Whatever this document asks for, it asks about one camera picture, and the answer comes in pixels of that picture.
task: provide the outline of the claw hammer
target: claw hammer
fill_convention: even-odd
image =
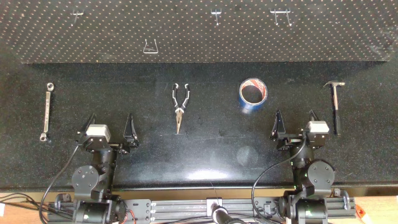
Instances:
[[[333,87],[333,104],[335,106],[335,134],[340,137],[341,136],[341,123],[340,123],[340,116],[338,114],[338,101],[337,101],[337,91],[336,87],[343,86],[345,82],[338,82],[336,80],[328,81],[324,86],[331,84]]]

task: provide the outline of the silver wrench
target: silver wrench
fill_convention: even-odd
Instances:
[[[47,133],[49,131],[49,120],[50,120],[50,100],[51,92],[54,90],[53,83],[47,83],[47,90],[45,92],[45,114],[44,114],[44,131],[40,135],[40,141],[47,141]]]

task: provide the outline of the wooden floor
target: wooden floor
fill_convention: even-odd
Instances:
[[[356,197],[355,201],[356,204],[365,209],[373,223],[398,223],[398,197]],[[329,222],[333,224],[363,223],[359,219],[329,220]],[[0,223],[41,224],[38,212],[8,205],[6,205],[4,216],[0,217]]]

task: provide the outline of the pliers handle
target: pliers handle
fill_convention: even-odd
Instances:
[[[175,108],[175,112],[181,111],[184,113],[185,109],[187,109],[187,105],[188,105],[188,101],[189,101],[189,94],[190,94],[190,90],[189,90],[189,85],[185,84],[185,100],[182,103],[181,107],[178,106],[177,103],[177,90],[178,90],[179,85],[177,83],[175,83],[173,85],[173,104],[174,104],[174,108]]]

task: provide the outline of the granite surface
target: granite surface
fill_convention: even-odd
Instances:
[[[305,127],[314,109],[333,131],[328,80],[338,89],[343,136],[331,135],[315,157],[336,168],[336,186],[398,184],[398,72],[391,62],[145,63],[22,65],[0,58],[0,190],[44,190],[74,149],[89,115],[122,141],[132,112],[140,147],[118,157],[119,190],[170,187],[249,187],[288,154],[269,140],[275,112],[288,132]],[[239,84],[267,85],[263,108],[245,113]],[[49,142],[43,131],[46,83],[53,82]],[[171,100],[174,83],[190,84],[180,134]],[[179,93],[180,101],[184,92]],[[92,155],[77,152],[54,190],[70,190],[74,170]],[[291,187],[288,164],[274,168],[265,187]]]

